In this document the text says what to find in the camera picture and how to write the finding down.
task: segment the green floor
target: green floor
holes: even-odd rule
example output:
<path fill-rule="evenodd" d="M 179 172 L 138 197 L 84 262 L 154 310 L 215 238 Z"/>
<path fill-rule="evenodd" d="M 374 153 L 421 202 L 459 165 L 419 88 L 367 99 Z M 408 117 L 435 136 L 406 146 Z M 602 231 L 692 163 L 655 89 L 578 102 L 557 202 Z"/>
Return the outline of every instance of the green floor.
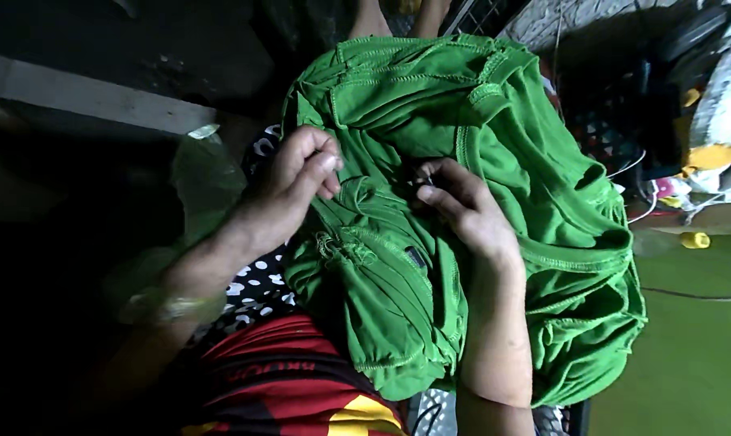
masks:
<path fill-rule="evenodd" d="M 731 236 L 637 267 L 643 286 L 731 295 Z M 644 292 L 650 323 L 621 378 L 592 399 L 590 436 L 731 436 L 731 302 Z"/>

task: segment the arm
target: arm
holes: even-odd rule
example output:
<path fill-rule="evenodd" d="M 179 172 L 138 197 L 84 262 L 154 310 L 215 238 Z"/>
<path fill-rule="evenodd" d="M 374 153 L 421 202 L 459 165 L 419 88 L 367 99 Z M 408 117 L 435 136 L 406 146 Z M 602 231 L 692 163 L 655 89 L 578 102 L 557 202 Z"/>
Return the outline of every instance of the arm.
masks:
<path fill-rule="evenodd" d="M 245 265 L 271 252 L 300 227 L 312 198 L 332 198 L 341 186 L 338 145 L 331 135 L 303 126 L 277 153 L 268 180 L 210 237 L 198 243 L 165 273 L 169 298 L 212 300 Z M 199 325 L 196 310 L 158 317 L 136 328 L 96 373 L 81 412 L 101 411 L 127 400 L 157 380 Z"/>
<path fill-rule="evenodd" d="M 426 185 L 417 197 L 437 209 L 476 256 L 467 294 L 471 328 L 457 387 L 459 434 L 481 434 L 483 428 L 490 434 L 534 434 L 526 273 L 513 228 L 486 183 L 456 161 L 423 164 L 419 177 L 430 175 L 442 177 L 448 190 Z"/>

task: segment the black and red shirt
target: black and red shirt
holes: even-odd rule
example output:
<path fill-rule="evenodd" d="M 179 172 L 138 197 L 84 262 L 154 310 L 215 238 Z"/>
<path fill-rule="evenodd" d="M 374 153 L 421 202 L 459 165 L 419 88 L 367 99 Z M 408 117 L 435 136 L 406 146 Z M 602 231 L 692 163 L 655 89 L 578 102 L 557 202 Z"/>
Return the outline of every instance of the black and red shirt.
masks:
<path fill-rule="evenodd" d="M 304 313 L 231 334 L 203 367 L 208 400 L 185 436 L 406 434 L 394 405 Z"/>

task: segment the green fabric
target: green fabric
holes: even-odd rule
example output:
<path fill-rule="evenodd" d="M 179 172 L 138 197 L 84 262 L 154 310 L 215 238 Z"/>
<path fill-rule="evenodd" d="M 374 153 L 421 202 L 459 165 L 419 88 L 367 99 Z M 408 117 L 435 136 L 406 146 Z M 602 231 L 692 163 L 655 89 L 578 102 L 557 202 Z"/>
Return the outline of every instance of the green fabric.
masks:
<path fill-rule="evenodd" d="M 535 55 L 469 35 L 350 40 L 293 84 L 283 127 L 301 124 L 333 134 L 345 167 L 341 192 L 312 203 L 285 281 L 312 313 L 343 318 L 355 368 L 386 399 L 454 381 L 465 342 L 470 254 L 408 206 L 427 157 L 481 176 L 518 235 L 534 405 L 618 377 L 646 322 L 622 198 L 564 128 Z"/>

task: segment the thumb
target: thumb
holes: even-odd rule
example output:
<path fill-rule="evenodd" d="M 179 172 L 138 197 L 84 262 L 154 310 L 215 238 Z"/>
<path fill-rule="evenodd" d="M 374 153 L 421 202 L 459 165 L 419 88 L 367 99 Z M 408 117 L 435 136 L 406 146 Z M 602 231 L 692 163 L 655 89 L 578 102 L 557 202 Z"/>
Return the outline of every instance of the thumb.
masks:
<path fill-rule="evenodd" d="M 419 188 L 417 198 L 434 207 L 451 223 L 456 223 L 462 213 L 467 210 L 452 194 L 427 184 Z"/>
<path fill-rule="evenodd" d="M 315 154 L 303 164 L 303 168 L 295 176 L 295 181 L 289 188 L 290 196 L 293 200 L 302 201 L 308 205 L 337 165 L 338 157 L 335 154 L 327 151 Z"/>

